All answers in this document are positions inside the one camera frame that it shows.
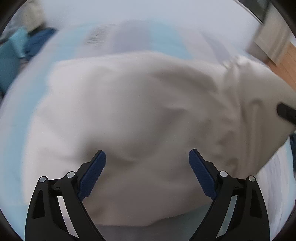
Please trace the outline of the wooden headboard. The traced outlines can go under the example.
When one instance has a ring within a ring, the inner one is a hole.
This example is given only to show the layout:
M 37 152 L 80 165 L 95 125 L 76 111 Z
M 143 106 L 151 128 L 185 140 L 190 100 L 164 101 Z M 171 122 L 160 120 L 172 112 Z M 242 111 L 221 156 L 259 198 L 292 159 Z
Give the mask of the wooden headboard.
M 290 42 L 281 61 L 274 64 L 268 60 L 267 66 L 280 78 L 282 78 L 293 90 L 296 88 L 296 51 L 295 46 Z

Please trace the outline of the blue clothes heap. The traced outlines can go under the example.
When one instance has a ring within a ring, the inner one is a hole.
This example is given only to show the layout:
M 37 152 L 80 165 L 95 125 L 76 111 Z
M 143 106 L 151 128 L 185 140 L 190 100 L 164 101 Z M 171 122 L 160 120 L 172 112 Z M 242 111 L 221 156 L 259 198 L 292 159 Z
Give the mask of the blue clothes heap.
M 26 60 L 30 60 L 36 56 L 44 44 L 56 33 L 55 28 L 45 28 L 33 36 L 29 37 L 26 44 L 24 45 L 24 53 Z

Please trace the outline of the beige and black hooded jacket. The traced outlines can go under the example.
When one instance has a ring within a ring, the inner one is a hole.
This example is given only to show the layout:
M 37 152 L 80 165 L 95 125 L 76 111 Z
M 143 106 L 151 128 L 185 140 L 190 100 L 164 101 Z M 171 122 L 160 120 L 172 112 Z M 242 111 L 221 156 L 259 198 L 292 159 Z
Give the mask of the beige and black hooded jacket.
M 223 65 L 132 52 L 61 61 L 46 78 L 23 155 L 22 194 L 98 150 L 106 166 L 84 205 L 98 225 L 143 226 L 204 205 L 188 161 L 197 149 L 231 176 L 256 174 L 294 126 L 295 91 L 243 56 Z

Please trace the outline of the striped bed mattress sheet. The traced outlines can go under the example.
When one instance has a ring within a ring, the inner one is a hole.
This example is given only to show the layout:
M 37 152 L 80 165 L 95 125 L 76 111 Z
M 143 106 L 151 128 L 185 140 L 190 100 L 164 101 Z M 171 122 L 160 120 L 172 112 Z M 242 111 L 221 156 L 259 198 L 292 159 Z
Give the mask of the striped bed mattress sheet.
M 189 165 L 195 148 L 257 178 L 274 238 L 295 205 L 295 127 L 279 102 L 295 106 L 295 91 L 205 32 L 148 21 L 58 31 L 1 105 L 1 210 L 24 237 L 37 180 L 102 150 L 83 203 L 106 239 L 187 240 L 210 204 Z

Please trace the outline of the beige curtain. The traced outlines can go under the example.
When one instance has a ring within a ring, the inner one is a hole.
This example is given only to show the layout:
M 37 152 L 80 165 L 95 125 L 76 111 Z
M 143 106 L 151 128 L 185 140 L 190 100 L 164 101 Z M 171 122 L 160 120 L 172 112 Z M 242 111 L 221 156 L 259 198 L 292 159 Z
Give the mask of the beige curtain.
M 282 60 L 292 37 L 290 27 L 278 10 L 270 5 L 263 24 L 260 25 L 247 52 L 262 62 L 278 64 Z
M 38 0 L 26 1 L 13 15 L 5 27 L 8 34 L 13 34 L 23 27 L 27 33 L 31 33 L 45 23 L 45 15 L 41 2 Z

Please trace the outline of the right beige curtain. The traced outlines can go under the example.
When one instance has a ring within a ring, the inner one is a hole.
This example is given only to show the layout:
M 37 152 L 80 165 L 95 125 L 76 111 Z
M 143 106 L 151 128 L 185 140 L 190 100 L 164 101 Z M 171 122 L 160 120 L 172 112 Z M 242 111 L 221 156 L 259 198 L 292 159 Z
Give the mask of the right beige curtain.
M 290 27 L 278 10 L 270 5 L 263 24 L 260 25 L 247 52 L 262 62 L 278 64 L 282 60 L 292 37 Z

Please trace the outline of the left beige curtain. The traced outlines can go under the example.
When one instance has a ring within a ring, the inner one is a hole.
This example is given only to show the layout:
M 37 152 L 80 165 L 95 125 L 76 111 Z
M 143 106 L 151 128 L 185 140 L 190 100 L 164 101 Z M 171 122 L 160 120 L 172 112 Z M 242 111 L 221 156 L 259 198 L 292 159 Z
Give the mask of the left beige curtain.
M 13 15 L 5 27 L 8 34 L 13 34 L 23 27 L 27 33 L 31 33 L 45 23 L 45 15 L 41 2 L 38 0 L 26 1 Z

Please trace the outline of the teal hard suitcase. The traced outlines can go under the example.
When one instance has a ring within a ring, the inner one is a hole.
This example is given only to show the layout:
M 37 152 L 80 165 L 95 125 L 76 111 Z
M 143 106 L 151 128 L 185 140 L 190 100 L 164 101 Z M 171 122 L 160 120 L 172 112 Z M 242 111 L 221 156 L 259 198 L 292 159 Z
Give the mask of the teal hard suitcase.
M 10 40 L 1 44 L 0 78 L 2 96 L 6 95 L 25 62 L 24 58 L 18 57 L 13 43 Z

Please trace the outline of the light blue cloth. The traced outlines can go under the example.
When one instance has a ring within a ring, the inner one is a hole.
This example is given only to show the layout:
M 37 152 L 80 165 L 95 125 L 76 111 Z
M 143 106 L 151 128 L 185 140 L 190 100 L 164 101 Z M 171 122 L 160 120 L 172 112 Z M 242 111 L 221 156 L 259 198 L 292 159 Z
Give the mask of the light blue cloth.
M 25 44 L 28 41 L 28 33 L 27 30 L 24 27 L 18 28 L 10 37 L 9 41 L 11 42 L 13 49 L 16 53 L 16 55 L 19 58 L 25 58 Z

